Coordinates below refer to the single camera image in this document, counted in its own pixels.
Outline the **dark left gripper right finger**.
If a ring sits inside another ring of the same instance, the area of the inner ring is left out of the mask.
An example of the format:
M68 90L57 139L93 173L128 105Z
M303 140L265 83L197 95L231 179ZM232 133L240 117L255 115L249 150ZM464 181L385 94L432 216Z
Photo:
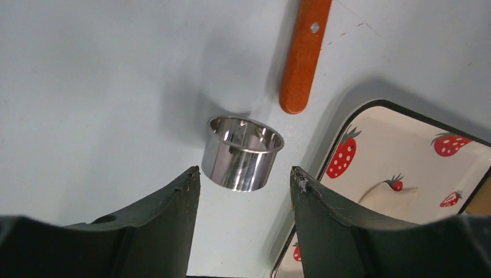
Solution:
M290 172L305 277L489 277L490 217L454 215L424 225L367 209Z

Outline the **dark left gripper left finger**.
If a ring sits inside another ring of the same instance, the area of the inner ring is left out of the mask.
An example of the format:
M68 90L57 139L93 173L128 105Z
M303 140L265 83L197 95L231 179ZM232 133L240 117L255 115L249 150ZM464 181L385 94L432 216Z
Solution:
M200 198L188 168L156 192L91 223L1 217L2 277L185 277Z

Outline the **white dough piece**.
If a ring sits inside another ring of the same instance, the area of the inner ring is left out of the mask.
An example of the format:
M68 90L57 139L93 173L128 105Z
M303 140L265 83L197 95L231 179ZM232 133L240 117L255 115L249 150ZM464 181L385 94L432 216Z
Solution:
M393 190L387 182L381 182L367 190L358 204L379 214L398 220L421 223L416 205L419 188Z

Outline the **white strawberry print tray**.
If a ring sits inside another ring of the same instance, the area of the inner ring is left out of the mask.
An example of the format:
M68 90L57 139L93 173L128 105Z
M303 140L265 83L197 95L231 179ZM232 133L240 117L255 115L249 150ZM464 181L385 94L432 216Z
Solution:
M490 183L490 144L389 101L373 101L347 118L309 175L357 204L381 182L395 191L418 187L421 223L413 224L424 225L470 215L466 207ZM295 225L272 276L305 277Z

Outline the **round steel dough cutter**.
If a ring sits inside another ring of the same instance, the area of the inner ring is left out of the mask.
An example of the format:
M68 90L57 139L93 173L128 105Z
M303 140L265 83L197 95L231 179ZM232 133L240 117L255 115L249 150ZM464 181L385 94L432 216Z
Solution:
M277 131L238 116L213 117L207 130L201 167L211 181L236 192L257 191L266 185L285 146Z

